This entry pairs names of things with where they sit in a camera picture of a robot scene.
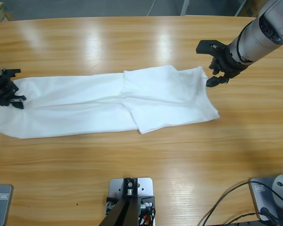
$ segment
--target white cloth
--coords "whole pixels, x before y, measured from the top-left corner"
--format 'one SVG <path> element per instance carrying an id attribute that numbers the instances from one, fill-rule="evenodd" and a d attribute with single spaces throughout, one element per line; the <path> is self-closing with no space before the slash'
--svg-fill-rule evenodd
<path id="1" fill-rule="evenodd" d="M 0 107 L 0 133 L 17 138 L 138 129 L 219 118 L 210 103 L 202 67 L 177 71 L 170 65 L 93 76 L 24 78 L 24 110 Z"/>

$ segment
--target wooden table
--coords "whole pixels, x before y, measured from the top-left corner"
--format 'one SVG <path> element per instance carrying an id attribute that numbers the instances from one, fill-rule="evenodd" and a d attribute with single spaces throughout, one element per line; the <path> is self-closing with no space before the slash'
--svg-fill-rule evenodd
<path id="1" fill-rule="evenodd" d="M 230 43 L 251 18 L 102 17 L 0 23 L 0 67 L 17 78 L 92 75 L 172 64 L 208 67 L 201 39 Z M 96 226 L 112 178 L 151 177 L 157 225 L 197 225 L 221 194 L 283 173 L 283 46 L 208 89 L 215 121 L 159 129 L 16 139 L 0 134 L 0 183 L 15 190 L 8 225 Z M 253 212 L 248 186 L 208 224 Z M 244 218 L 255 220 L 256 217 Z"/>

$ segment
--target wire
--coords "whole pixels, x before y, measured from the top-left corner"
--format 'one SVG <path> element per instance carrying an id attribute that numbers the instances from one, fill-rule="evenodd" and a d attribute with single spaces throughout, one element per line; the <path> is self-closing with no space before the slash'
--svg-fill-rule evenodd
<path id="1" fill-rule="evenodd" d="M 149 13 L 151 12 L 151 10 L 152 10 L 152 8 L 153 8 L 155 2 L 156 2 L 156 0 L 153 0 L 152 6 L 151 6 L 149 12 L 147 13 L 147 16 L 149 16 Z"/>
<path id="2" fill-rule="evenodd" d="M 150 210 L 144 211 L 144 213 L 140 216 L 138 224 L 140 226 L 153 226 L 155 214 L 156 214 L 156 210 L 155 208 L 152 207 L 150 208 Z"/>
<path id="3" fill-rule="evenodd" d="M 239 220 L 240 218 L 243 218 L 243 217 L 246 217 L 246 216 L 251 216 L 251 215 L 257 215 L 257 214 L 260 214 L 260 213 L 258 212 L 258 213 L 242 214 L 241 216 L 235 218 L 234 220 L 231 220 L 230 222 L 228 222 L 227 224 L 225 224 L 225 225 L 223 225 L 223 226 L 229 226 L 231 223 L 233 223 L 233 222 L 236 221 L 236 220 Z"/>
<path id="4" fill-rule="evenodd" d="M 273 189 L 271 189 L 269 186 L 261 183 L 261 182 L 257 182 L 257 181 L 248 181 L 248 182 L 244 182 L 242 184 L 237 185 L 236 187 L 232 188 L 231 190 L 229 190 L 228 192 L 226 192 L 224 195 L 221 196 L 221 198 L 216 202 L 216 204 L 213 206 L 213 208 L 210 210 L 210 212 L 208 213 L 206 219 L 204 220 L 202 226 L 205 226 L 206 222 L 208 221 L 209 217 L 212 215 L 213 211 L 216 209 L 216 207 L 219 205 L 219 203 L 229 194 L 231 193 L 233 190 L 243 186 L 243 185 L 247 185 L 247 184 L 251 184 L 251 183 L 256 183 L 259 185 L 263 185 L 264 187 L 266 187 L 267 189 L 269 189 L 270 191 L 272 191 L 279 199 L 281 199 L 283 201 L 283 198 L 277 193 L 275 192 Z"/>

